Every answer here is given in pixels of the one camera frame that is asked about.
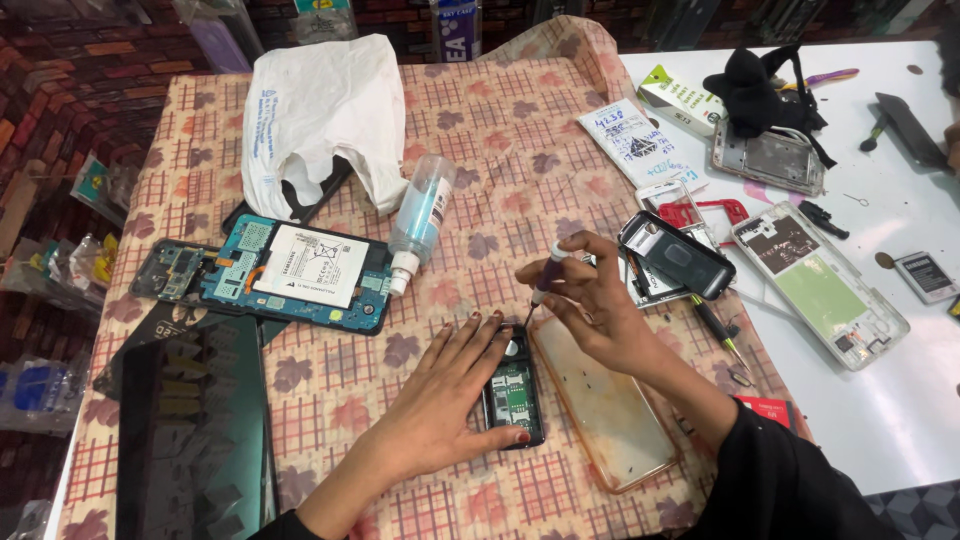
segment small screwdriver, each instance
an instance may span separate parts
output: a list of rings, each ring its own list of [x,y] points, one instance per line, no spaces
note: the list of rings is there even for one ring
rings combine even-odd
[[[543,302],[543,297],[550,291],[550,285],[564,271],[564,267],[560,264],[560,261],[569,256],[569,252],[560,249],[560,242],[553,243],[553,246],[550,248],[550,258],[547,259],[546,264],[543,265],[543,271],[540,272],[540,277],[537,278],[537,284],[534,285],[534,297],[530,301],[530,313],[527,315],[527,320],[523,321],[524,327],[530,324],[530,318],[534,316],[534,309]]]
[[[717,338],[717,341],[727,349],[730,349],[734,356],[736,356],[736,361],[743,366],[743,369],[747,370],[747,373],[751,373],[750,368],[747,366],[747,362],[743,360],[743,356],[736,350],[736,347],[733,345],[733,340],[730,339],[730,334],[727,333],[727,329],[724,328],[720,321],[717,320],[717,316],[713,314],[713,311],[710,311],[709,306],[704,303],[704,301],[697,295],[690,297],[690,300],[693,301],[693,310],[700,315],[700,318],[704,320],[704,324],[707,325],[707,328],[710,329],[710,333],[713,334],[713,337]]]

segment plaid pattern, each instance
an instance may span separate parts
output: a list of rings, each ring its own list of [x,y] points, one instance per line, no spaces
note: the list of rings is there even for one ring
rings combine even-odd
[[[515,269],[581,229],[613,237],[635,212],[630,184],[587,134],[570,126],[576,115],[596,109],[597,96],[613,101],[632,94],[612,39],[598,24],[569,17],[535,30],[484,63],[401,66],[407,97],[402,172],[410,175],[427,152],[446,155],[459,167],[454,200],[436,253],[392,302],[380,335],[291,324],[264,349],[282,509],[300,503],[303,483],[328,475],[384,414],[445,322],[460,323],[475,309],[524,316],[530,292],[516,283]],[[162,133],[133,195],[119,279],[108,293],[94,349],[95,372],[151,307],[126,292],[149,247],[164,236],[223,242],[220,221],[242,197],[238,104],[247,77],[179,77],[171,84]],[[352,179],[311,225],[385,239],[393,216],[378,216],[364,195]],[[732,358],[690,302],[652,307],[645,315],[661,340],[725,392],[790,399],[740,300],[728,293],[715,308],[721,320],[735,316],[743,329],[737,345],[757,366],[756,388],[732,383],[726,369]],[[293,388],[276,383],[278,363],[290,358],[309,366]],[[383,494],[357,530],[369,540],[562,540],[570,534],[626,538],[693,524],[715,469],[681,433],[668,404],[653,396],[680,463],[615,497],[597,488],[557,388],[542,370],[538,386],[547,433],[542,446],[405,480]],[[112,538],[116,422],[86,414],[102,396],[88,389],[84,399],[60,535],[67,524],[103,520]],[[468,424],[480,428],[482,415],[474,410]]]

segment clear phone case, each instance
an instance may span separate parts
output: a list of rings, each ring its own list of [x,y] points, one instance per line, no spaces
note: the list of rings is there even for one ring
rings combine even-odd
[[[624,493],[677,462],[677,447],[634,378],[587,356],[556,317],[538,322],[530,336],[601,487]]]
[[[910,325],[792,203],[732,228],[733,240],[847,369],[893,348]]]

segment loose battery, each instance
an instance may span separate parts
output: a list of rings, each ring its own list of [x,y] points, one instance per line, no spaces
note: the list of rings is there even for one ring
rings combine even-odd
[[[960,293],[960,287],[927,252],[894,261],[897,270],[925,304],[934,304]]]

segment black clothing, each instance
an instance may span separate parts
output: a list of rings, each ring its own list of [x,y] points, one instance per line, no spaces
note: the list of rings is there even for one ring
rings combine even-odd
[[[902,540],[816,446],[736,403],[739,413],[720,447],[707,507],[683,540]],[[291,510],[251,540],[319,539]]]

